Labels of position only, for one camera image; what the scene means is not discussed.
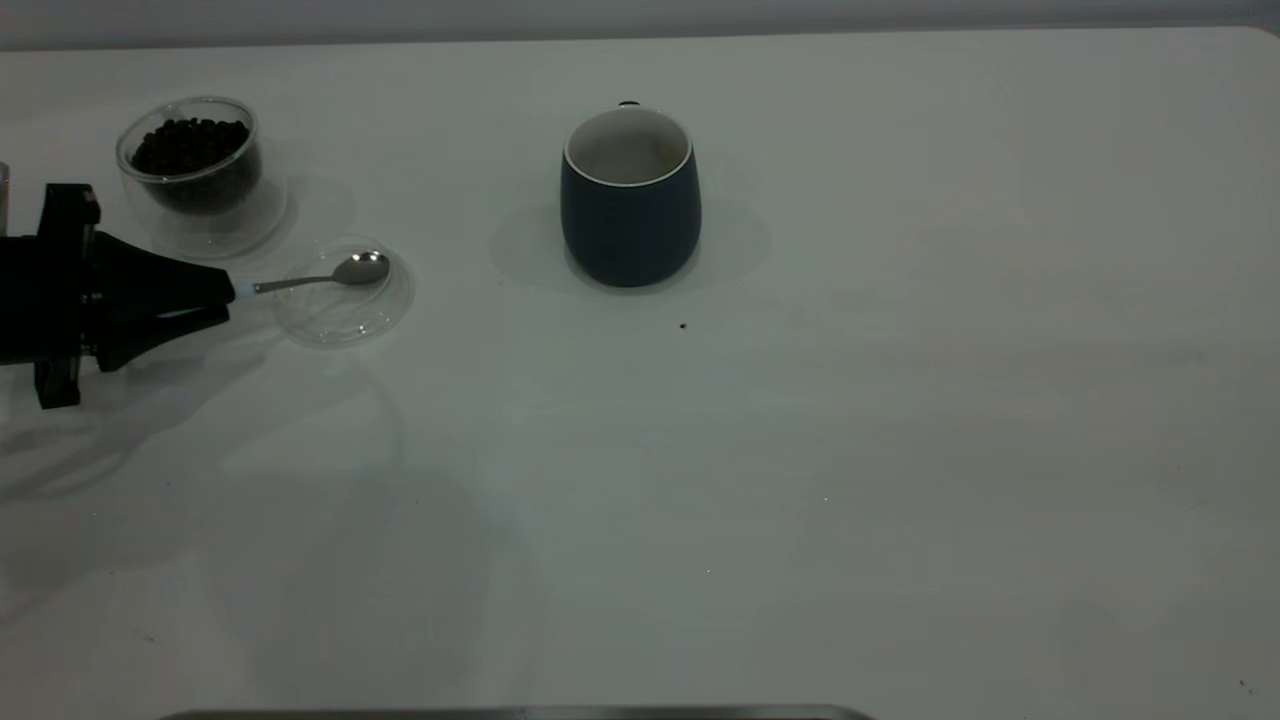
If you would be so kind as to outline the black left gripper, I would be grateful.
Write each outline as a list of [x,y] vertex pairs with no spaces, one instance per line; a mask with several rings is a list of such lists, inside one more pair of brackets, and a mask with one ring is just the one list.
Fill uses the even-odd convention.
[[[45,188],[35,234],[1,240],[1,364],[31,366],[42,409],[81,401],[79,369],[88,325],[88,251],[101,218],[90,184]],[[100,372],[118,372],[163,345],[230,319],[229,274],[165,258],[96,233],[96,293],[137,320],[108,325],[96,337]]]

